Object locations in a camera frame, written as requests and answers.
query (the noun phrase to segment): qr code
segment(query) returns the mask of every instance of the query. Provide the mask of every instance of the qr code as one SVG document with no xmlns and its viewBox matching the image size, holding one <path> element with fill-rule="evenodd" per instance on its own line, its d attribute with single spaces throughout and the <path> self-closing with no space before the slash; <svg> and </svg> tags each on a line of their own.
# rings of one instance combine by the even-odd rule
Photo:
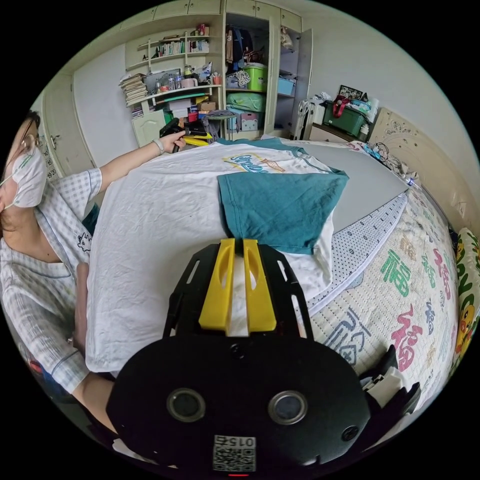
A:
<svg viewBox="0 0 480 480">
<path fill-rule="evenodd" d="M 250 436 L 215 435 L 213 469 L 219 472 L 255 472 L 256 441 Z"/>
</svg>

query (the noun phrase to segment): camera lens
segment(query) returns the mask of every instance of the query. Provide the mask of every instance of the camera lens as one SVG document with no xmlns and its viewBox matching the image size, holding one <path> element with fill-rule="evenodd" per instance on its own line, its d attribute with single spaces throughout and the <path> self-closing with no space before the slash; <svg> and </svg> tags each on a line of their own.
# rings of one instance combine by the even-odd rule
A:
<svg viewBox="0 0 480 480">
<path fill-rule="evenodd" d="M 270 418 L 279 425 L 292 425 L 304 418 L 307 400 L 297 391 L 283 391 L 275 395 L 268 404 Z"/>
<path fill-rule="evenodd" d="M 205 414 L 205 401 L 196 391 L 179 388 L 168 396 L 166 408 L 180 422 L 196 422 Z"/>
</svg>

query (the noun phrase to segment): bracelet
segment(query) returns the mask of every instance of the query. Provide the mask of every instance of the bracelet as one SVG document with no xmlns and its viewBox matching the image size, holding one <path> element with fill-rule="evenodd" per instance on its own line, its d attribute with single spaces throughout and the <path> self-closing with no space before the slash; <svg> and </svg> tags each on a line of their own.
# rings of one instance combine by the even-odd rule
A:
<svg viewBox="0 0 480 480">
<path fill-rule="evenodd" d="M 151 142 L 158 147 L 158 150 L 160 151 L 160 155 L 162 155 L 165 152 L 164 144 L 160 139 L 154 139 Z"/>
</svg>

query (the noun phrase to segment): woman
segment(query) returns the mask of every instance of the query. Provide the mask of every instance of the woman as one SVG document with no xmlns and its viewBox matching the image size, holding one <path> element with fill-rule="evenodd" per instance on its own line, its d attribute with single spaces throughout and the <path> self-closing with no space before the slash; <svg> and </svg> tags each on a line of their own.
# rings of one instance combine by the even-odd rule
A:
<svg viewBox="0 0 480 480">
<path fill-rule="evenodd" d="M 131 170 L 177 145 L 185 132 L 93 168 L 47 182 L 38 148 L 40 117 L 30 111 L 18 130 L 0 182 L 2 304 L 44 370 L 103 425 L 115 431 L 106 405 L 113 383 L 89 372 L 72 337 L 77 265 L 89 262 L 91 236 L 82 224 L 87 204 Z"/>
</svg>

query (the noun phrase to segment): patterned pillow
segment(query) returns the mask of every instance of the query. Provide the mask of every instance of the patterned pillow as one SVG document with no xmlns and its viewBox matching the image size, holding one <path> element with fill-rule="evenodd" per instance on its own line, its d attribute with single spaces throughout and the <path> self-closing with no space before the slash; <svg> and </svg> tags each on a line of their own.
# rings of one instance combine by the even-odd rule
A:
<svg viewBox="0 0 480 480">
<path fill-rule="evenodd" d="M 458 234 L 456 268 L 459 317 L 453 368 L 465 355 L 480 322 L 479 239 L 468 228 L 462 228 Z"/>
</svg>

